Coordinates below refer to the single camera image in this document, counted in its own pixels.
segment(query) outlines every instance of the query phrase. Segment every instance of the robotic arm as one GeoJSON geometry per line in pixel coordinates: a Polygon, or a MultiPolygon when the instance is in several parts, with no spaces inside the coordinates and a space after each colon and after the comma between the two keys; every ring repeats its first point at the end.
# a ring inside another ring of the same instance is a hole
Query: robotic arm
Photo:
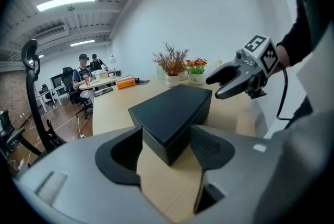
{"type": "Polygon", "coordinates": [[[252,99],[266,95],[262,88],[278,65],[278,55],[269,37],[255,35],[235,59],[216,69],[207,84],[219,83],[217,99],[227,99],[245,91],[252,99]]]}

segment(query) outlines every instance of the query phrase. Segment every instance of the person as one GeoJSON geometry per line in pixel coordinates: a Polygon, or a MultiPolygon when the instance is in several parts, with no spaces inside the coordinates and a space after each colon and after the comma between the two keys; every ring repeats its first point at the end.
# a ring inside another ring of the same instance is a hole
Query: person
{"type": "MultiPolygon", "coordinates": [[[[301,62],[312,51],[311,33],[309,30],[306,11],[303,0],[296,0],[297,19],[290,32],[277,44],[278,58],[286,68],[301,62]]],[[[288,128],[295,120],[312,113],[311,104],[306,97],[301,106],[295,111],[293,118],[285,128],[288,128]]]]}
{"type": "Polygon", "coordinates": [[[91,71],[102,70],[101,65],[104,65],[104,69],[108,69],[107,65],[101,59],[98,59],[96,54],[93,54],[92,58],[93,61],[89,64],[89,68],[91,71]]]}
{"type": "Polygon", "coordinates": [[[85,84],[85,76],[91,77],[91,72],[86,68],[87,55],[80,54],[79,56],[79,67],[73,71],[73,88],[79,90],[80,96],[86,99],[90,99],[94,104],[94,90],[80,90],[80,86],[85,84]]]}

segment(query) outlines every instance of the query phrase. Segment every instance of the white vase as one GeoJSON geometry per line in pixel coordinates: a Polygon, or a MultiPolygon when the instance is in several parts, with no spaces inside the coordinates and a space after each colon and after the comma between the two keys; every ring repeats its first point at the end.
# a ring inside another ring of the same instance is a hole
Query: white vase
{"type": "Polygon", "coordinates": [[[166,83],[169,88],[177,86],[179,77],[178,76],[166,76],[166,83]]]}
{"type": "Polygon", "coordinates": [[[189,83],[190,84],[196,84],[196,85],[202,85],[205,83],[204,74],[189,74],[189,83]]]}
{"type": "Polygon", "coordinates": [[[188,72],[183,71],[181,73],[178,74],[178,79],[179,81],[184,81],[188,79],[188,72]]]}

